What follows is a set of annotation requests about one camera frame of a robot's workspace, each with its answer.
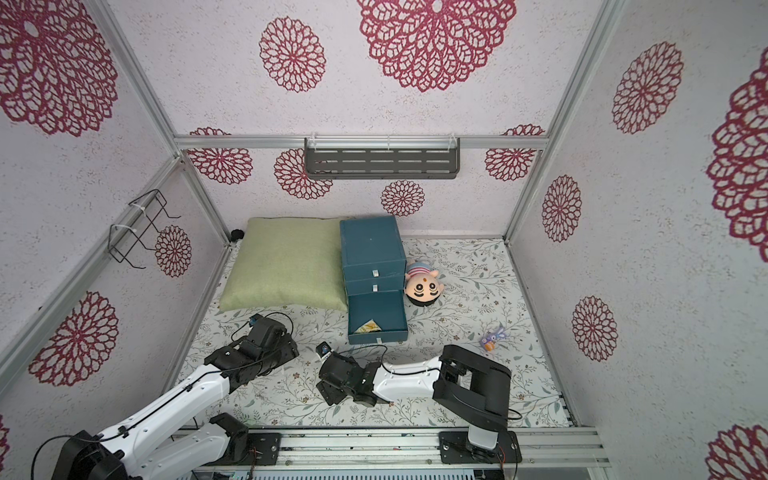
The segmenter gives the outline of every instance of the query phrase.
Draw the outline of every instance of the black cable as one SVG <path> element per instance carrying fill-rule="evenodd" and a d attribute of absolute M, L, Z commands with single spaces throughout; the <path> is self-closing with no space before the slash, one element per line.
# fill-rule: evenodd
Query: black cable
<path fill-rule="evenodd" d="M 248 325 L 248 322 L 245 322 L 243 325 L 240 326 L 239 329 L 232 332 L 232 335 L 230 335 L 230 338 L 232 339 L 233 342 L 235 341 L 235 333 L 241 331 L 245 327 L 245 325 Z"/>
<path fill-rule="evenodd" d="M 475 410 L 477 412 L 480 412 L 480 413 L 489 413 L 488 410 L 479 409 L 479 408 L 477 408 L 474 405 L 469 405 L 467 402 L 465 402 L 464 400 L 460 399 L 458 396 L 454 397 L 454 398 L 457 399 L 459 403 L 462 403 L 465 406 L 468 406 L 470 409 L 473 409 L 473 410 Z M 519 415 L 519 417 L 502 417 L 503 419 L 506 419 L 506 420 L 522 420 L 523 415 L 520 412 L 518 412 L 517 410 L 513 410 L 513 409 L 509 409 L 509 411 L 517 413 Z"/>
<path fill-rule="evenodd" d="M 514 450 L 514 454 L 515 454 L 515 474 L 512 476 L 512 480 L 515 480 L 518 477 L 518 465 L 519 465 L 518 464 L 518 453 L 517 453 L 517 449 L 515 448 L 515 441 L 512 439 L 512 434 L 509 432 L 509 430 L 507 430 L 505 433 L 509 437 L 509 444 L 512 445 L 512 450 Z"/>
<path fill-rule="evenodd" d="M 113 435 L 112 437 L 109 437 L 109 438 L 106 438 L 106 439 L 98 439 L 98 440 L 85 440 L 85 439 L 79 439 L 79 440 L 80 440 L 81 442 L 86 442 L 86 443 L 103 443 L 103 442 L 108 442 L 108 441 L 110 441 L 110 440 L 114 440 L 114 439 L 116 439 L 117 437 L 121 437 L 121 436 L 125 435 L 126 433 L 128 433 L 130 430 L 132 430 L 132 429 L 135 429 L 135 428 L 136 428 L 136 427 L 137 427 L 137 426 L 138 426 L 140 423 L 142 423 L 144 420 L 146 420 L 146 419 L 148 419 L 149 417 L 151 417 L 151 416 L 152 416 L 152 415 L 153 415 L 155 412 L 157 412 L 158 410 L 160 410 L 160 409 L 162 409 L 163 407 L 165 407 L 165 406 L 166 406 L 168 403 L 170 403 L 170 402 L 173 402 L 173 401 L 174 401 L 174 400 L 175 400 L 175 399 L 176 399 L 176 398 L 177 398 L 179 395 L 181 395 L 182 393 L 191 391 L 191 390 L 192 390 L 192 386 L 193 386 L 195 383 L 199 382 L 199 381 L 200 381 L 200 379 L 202 379 L 202 378 L 203 378 L 205 375 L 208 375 L 209 373 L 226 373 L 226 372 L 234 372 L 235 370 L 241 370 L 241 369 L 245 369 L 245 368 L 247 368 L 247 367 L 249 367 L 249 366 L 254 366 L 254 365 L 256 365 L 257 363 L 262 363 L 262 362 L 264 362 L 266 359 L 268 359 L 268 358 L 270 358 L 271 356 L 273 356 L 273 354 L 274 354 L 274 353 L 280 353 L 280 351 L 279 351 L 279 350 L 273 350 L 273 351 L 272 351 L 272 352 L 270 352 L 269 354 L 265 355 L 265 356 L 264 356 L 264 357 L 263 357 L 261 360 L 257 360 L 256 362 L 248 363 L 248 364 L 246 364 L 246 365 L 238 366 L 238 367 L 236 367 L 236 368 L 233 368 L 233 369 L 226 369 L 226 370 L 213 370 L 213 371 L 210 371 L 210 372 L 205 372 L 203 375 L 201 375 L 201 376 L 197 377 L 197 378 L 196 378 L 196 379 L 195 379 L 195 380 L 194 380 L 192 383 L 190 383 L 189 385 L 187 385 L 187 386 L 185 386 L 184 388 L 182 388 L 181 390 L 179 390 L 179 391 L 176 393 L 176 395 L 174 395 L 174 396 L 170 397 L 170 398 L 169 398 L 169 399 L 168 399 L 168 400 L 167 400 L 165 403 L 163 403 L 163 405 L 161 405 L 161 406 L 157 407 L 155 410 L 152 410 L 151 412 L 149 412 L 148 414 L 146 414 L 146 415 L 145 415 L 145 416 L 144 416 L 144 417 L 143 417 L 141 420 L 139 420 L 138 422 L 134 423 L 134 424 L 133 424 L 133 425 L 131 425 L 130 427 L 128 427 L 128 428 L 126 428 L 126 429 L 122 429 L 122 430 L 120 431 L 120 433 L 118 433 L 117 435 Z M 33 457 L 32 457 L 32 465 L 31 465 L 31 468 L 30 468 L 30 472 L 29 472 L 29 478 L 30 478 L 31 480 L 35 480 L 35 463 L 37 462 L 37 460 L 38 460 L 38 455 L 40 455 L 40 451 L 43 449 L 43 447 L 45 447 L 45 446 L 46 446 L 46 445 L 47 445 L 47 444 L 48 444 L 50 441 L 52 441 L 52 440 L 56 440 L 56 439 L 73 439 L 73 438 L 77 438 L 77 436 L 76 436 L 76 435 L 56 435 L 56 436 L 54 436 L 54 437 L 51 437 L 51 438 L 49 438 L 49 439 L 45 440 L 45 441 L 44 441 L 44 442 L 43 442 L 43 443 L 42 443 L 42 444 L 41 444 L 41 445 L 38 447 L 37 451 L 35 452 L 35 456 L 33 456 Z"/>
<path fill-rule="evenodd" d="M 380 361 L 380 362 L 381 362 L 381 364 L 382 364 L 382 368 L 384 368 L 384 370 L 386 370 L 388 373 L 392 373 L 393 375 L 401 375 L 401 376 L 407 376 L 407 375 L 420 375 L 420 374 L 422 374 L 422 373 L 427 373 L 427 372 L 439 372 L 439 371 L 440 371 L 440 369 L 427 369 L 427 370 L 422 370 L 421 372 L 410 372 L 410 373 L 397 373 L 397 372 L 393 372 L 392 370 L 390 370 L 390 369 L 386 368 L 386 365 L 384 365 L 384 354 L 385 354 L 385 353 L 387 353 L 387 350 L 389 350 L 389 347 L 388 347 L 388 346 L 386 346 L 386 345 L 382 345 L 382 344 L 380 344 L 380 343 L 377 343 L 377 344 L 375 344 L 375 345 L 365 345 L 365 346 L 361 346 L 361 347 L 359 347 L 359 348 L 358 348 L 358 350 L 361 350 L 361 349 L 369 349 L 369 348 L 373 348 L 373 347 L 375 347 L 375 346 L 383 346 L 383 347 L 384 347 L 384 351 L 382 352 L 382 355 L 381 355 L 381 357 L 379 357 L 379 361 Z M 352 348 L 352 349 L 349 349 L 349 350 L 344 350 L 344 351 L 343 351 L 343 352 L 341 352 L 339 355 L 343 355 L 343 354 L 345 354 L 345 353 L 349 353 L 349 352 L 352 352 L 353 350 L 355 350 L 355 349 L 354 349 L 354 348 Z"/>
<path fill-rule="evenodd" d="M 282 316 L 284 316 L 284 317 L 286 317 L 286 318 L 288 319 L 288 321 L 290 322 L 290 333 L 289 333 L 289 335 L 293 335 L 293 320 L 292 320 L 292 319 L 291 319 L 291 318 L 288 316 L 288 314 L 287 314 L 287 313 L 283 313 L 283 312 L 272 312 L 272 313 L 268 313 L 268 314 L 266 314 L 265 316 L 274 315 L 275 313 L 278 313 L 278 314 L 280 314 L 280 315 L 282 315 Z"/>
<path fill-rule="evenodd" d="M 288 319 L 288 321 L 290 322 L 290 333 L 289 333 L 289 335 L 293 335 L 293 319 L 291 319 L 291 317 L 289 317 L 286 313 L 283 313 L 283 312 L 272 312 L 272 313 L 268 313 L 268 314 L 266 314 L 264 316 L 268 317 L 270 315 L 274 315 L 275 313 L 279 313 L 280 315 L 283 315 L 283 316 L 285 316 Z M 232 335 L 230 335 L 230 339 L 233 342 L 235 341 L 235 333 L 237 333 L 237 332 L 241 331 L 243 328 L 245 328 L 245 325 L 248 325 L 248 323 L 250 323 L 250 321 L 245 322 L 237 330 L 232 332 Z"/>

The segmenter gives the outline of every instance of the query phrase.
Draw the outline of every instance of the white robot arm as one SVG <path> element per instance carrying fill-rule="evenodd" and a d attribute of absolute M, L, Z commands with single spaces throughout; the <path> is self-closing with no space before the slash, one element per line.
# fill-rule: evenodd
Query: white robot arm
<path fill-rule="evenodd" d="M 171 480 L 222 457 L 245 459 L 248 429 L 226 413 L 181 440 L 161 444 L 207 406 L 298 356 L 281 323 L 256 317 L 247 338 L 213 352 L 204 365 L 142 410 L 97 435 L 82 431 L 69 439 L 53 480 Z M 478 461 L 495 461 L 498 433 L 506 432 L 507 425 L 511 373 L 504 366 L 453 345 L 424 362 L 371 362 L 364 368 L 352 357 L 329 347 L 327 351 L 317 388 L 329 405 L 347 396 L 366 406 L 404 397 L 432 398 L 471 424 L 465 445 L 455 447 Z M 472 372 L 470 389 L 458 385 L 467 372 Z"/>

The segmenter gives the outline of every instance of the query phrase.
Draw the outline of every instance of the blue drawer cabinet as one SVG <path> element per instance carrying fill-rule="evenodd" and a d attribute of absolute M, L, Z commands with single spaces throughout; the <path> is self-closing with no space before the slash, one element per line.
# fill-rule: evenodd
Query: blue drawer cabinet
<path fill-rule="evenodd" d="M 353 280 L 345 282 L 347 296 L 363 295 L 364 293 L 395 292 L 402 290 L 406 284 L 405 275 L 380 276 L 369 280 Z"/>
<path fill-rule="evenodd" d="M 394 217 L 342 220 L 341 259 L 349 301 L 349 343 L 408 339 L 402 289 L 406 252 Z M 382 331 L 355 333 L 373 320 Z"/>
<path fill-rule="evenodd" d="M 341 264 L 345 282 L 395 275 L 405 279 L 406 252 L 395 218 L 342 220 Z"/>
<path fill-rule="evenodd" d="M 381 332 L 355 333 L 370 320 L 380 326 Z M 405 342 L 408 339 L 406 309 L 402 304 L 402 291 L 368 293 L 349 298 L 349 344 Z"/>

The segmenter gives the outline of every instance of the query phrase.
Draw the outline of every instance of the toy figure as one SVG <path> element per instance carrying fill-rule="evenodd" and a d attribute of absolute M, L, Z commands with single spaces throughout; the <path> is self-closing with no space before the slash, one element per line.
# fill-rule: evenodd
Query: toy figure
<path fill-rule="evenodd" d="M 499 325 L 498 330 L 495 333 L 487 332 L 480 340 L 480 345 L 488 352 L 496 348 L 496 342 L 501 339 L 507 338 L 507 334 L 504 333 L 504 327 Z"/>
<path fill-rule="evenodd" d="M 406 295 L 411 303 L 418 306 L 432 305 L 445 289 L 437 280 L 438 270 L 432 270 L 423 262 L 416 262 L 406 267 Z"/>

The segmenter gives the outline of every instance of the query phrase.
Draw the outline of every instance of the red flower pattern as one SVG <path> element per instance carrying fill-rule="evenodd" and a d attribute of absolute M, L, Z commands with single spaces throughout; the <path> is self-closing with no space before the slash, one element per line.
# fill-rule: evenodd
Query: red flower pattern
<path fill-rule="evenodd" d="M 28 371 L 53 386 L 73 386 L 98 372 L 118 337 L 114 307 L 99 292 L 86 292 Z"/>
<path fill-rule="evenodd" d="M 710 442 L 707 467 L 710 480 L 765 480 L 768 478 L 768 432 L 761 425 L 734 425 Z"/>
<path fill-rule="evenodd" d="M 154 245 L 157 266 L 168 276 L 182 276 L 192 262 L 192 245 L 187 233 L 176 225 L 165 227 Z"/>
<path fill-rule="evenodd" d="M 601 362 L 613 355 L 619 335 L 614 314 L 603 300 L 593 296 L 581 299 L 571 325 L 578 348 L 590 359 Z"/>
<path fill-rule="evenodd" d="M 749 239 L 768 262 L 768 48 L 749 81 L 731 94 L 712 141 L 712 206 L 730 220 L 730 235 Z"/>
<path fill-rule="evenodd" d="M 675 44 L 657 43 L 630 64 L 614 96 L 614 123 L 636 134 L 656 123 L 677 95 L 683 61 Z"/>
<path fill-rule="evenodd" d="M 2 415 L 0 415 L 0 472 L 2 472 L 3 462 L 5 461 L 5 454 L 11 446 L 8 444 L 8 429 L 2 423 Z"/>
<path fill-rule="evenodd" d="M 391 215 L 407 217 L 424 204 L 424 190 L 416 182 L 398 180 L 384 187 L 382 206 Z"/>
<path fill-rule="evenodd" d="M 488 62 L 515 0 L 358 0 L 360 31 L 384 75 L 403 87 L 445 90 Z"/>
<path fill-rule="evenodd" d="M 326 72 L 323 46 L 300 20 L 275 18 L 261 34 L 259 46 L 264 68 L 288 91 L 315 88 Z"/>
<path fill-rule="evenodd" d="M 555 242 L 568 239 L 581 216 L 581 191 L 568 175 L 558 177 L 547 189 L 541 205 L 541 222 L 547 237 Z"/>
<path fill-rule="evenodd" d="M 229 135 L 219 128 L 198 128 L 190 135 Z M 245 148 L 204 148 L 188 150 L 187 154 L 200 173 L 220 184 L 238 184 L 250 177 L 253 170 Z"/>
<path fill-rule="evenodd" d="M 79 137 L 112 116 L 118 71 L 79 0 L 0 0 L 0 38 L 8 118 Z"/>
<path fill-rule="evenodd" d="M 304 150 L 292 148 L 284 151 L 275 161 L 277 183 L 294 197 L 314 200 L 327 194 L 333 180 L 312 180 L 306 175 Z"/>
<path fill-rule="evenodd" d="M 504 135 L 542 135 L 544 129 L 538 125 L 527 124 L 510 128 Z M 528 173 L 528 168 L 536 158 L 532 148 L 492 148 L 485 152 L 485 169 L 499 180 L 517 180 Z"/>

